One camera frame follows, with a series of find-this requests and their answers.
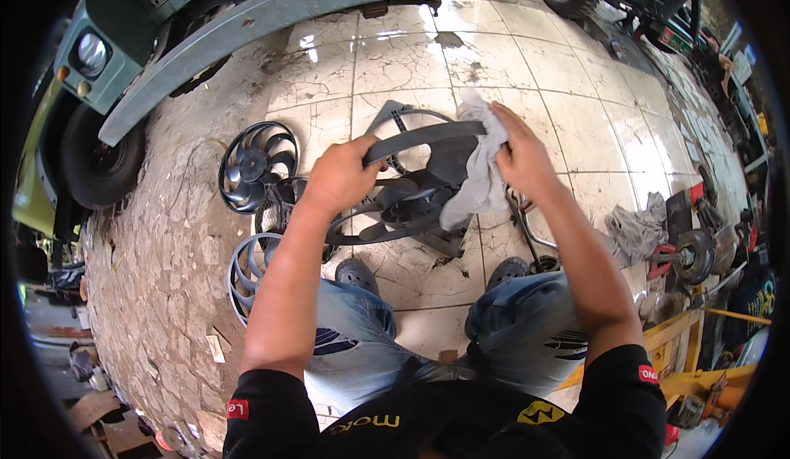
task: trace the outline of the cloth rag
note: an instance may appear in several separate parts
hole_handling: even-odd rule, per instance
[[[630,212],[621,206],[604,217],[604,224],[615,245],[630,259],[633,266],[652,255],[656,247],[669,240],[664,228],[667,220],[667,205],[660,193],[650,192],[647,209]]]
[[[487,134],[477,136],[477,148],[466,161],[468,178],[441,209],[439,225],[445,231],[453,230],[472,214],[508,208],[505,183],[494,161],[494,156],[507,141],[507,132],[475,89],[461,89],[460,97],[463,102],[458,106],[456,118],[482,122]]]

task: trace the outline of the jeans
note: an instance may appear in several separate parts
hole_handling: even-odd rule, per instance
[[[313,402],[341,414],[390,390],[412,356],[420,367],[410,382],[478,376],[469,355],[443,364],[396,343],[392,306],[360,287],[321,279],[317,322],[305,386]],[[465,332],[493,378],[538,397],[564,382],[587,353],[564,273],[502,282],[469,307]]]

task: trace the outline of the debris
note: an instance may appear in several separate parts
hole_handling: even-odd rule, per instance
[[[211,348],[211,355],[214,357],[214,361],[216,363],[225,363],[225,355],[222,352],[222,348],[220,347],[219,336],[215,336],[212,334],[206,336],[205,339],[209,343],[209,347]]]

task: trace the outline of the yellow print on shirt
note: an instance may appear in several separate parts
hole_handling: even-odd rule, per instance
[[[363,416],[362,418],[357,418],[354,421],[349,421],[345,425],[336,425],[330,428],[330,433],[335,435],[339,434],[341,431],[347,431],[351,429],[351,427],[363,427],[365,425],[372,424],[375,427],[392,427],[398,428],[400,426],[400,416],[395,415],[394,420],[390,422],[390,415],[384,415],[384,419],[381,420],[379,415],[373,416],[371,419],[370,416]]]

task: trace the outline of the black shoe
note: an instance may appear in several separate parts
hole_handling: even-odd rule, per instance
[[[488,286],[486,286],[486,292],[494,289],[495,287],[499,286],[501,283],[507,281],[508,279],[513,279],[515,277],[524,277],[529,275],[529,266],[527,265],[526,260],[521,257],[508,257],[500,263],[496,269],[494,269],[494,273],[491,275],[490,279],[488,280]]]
[[[359,258],[346,258],[337,264],[335,281],[362,289],[379,296],[379,285],[376,277]]]

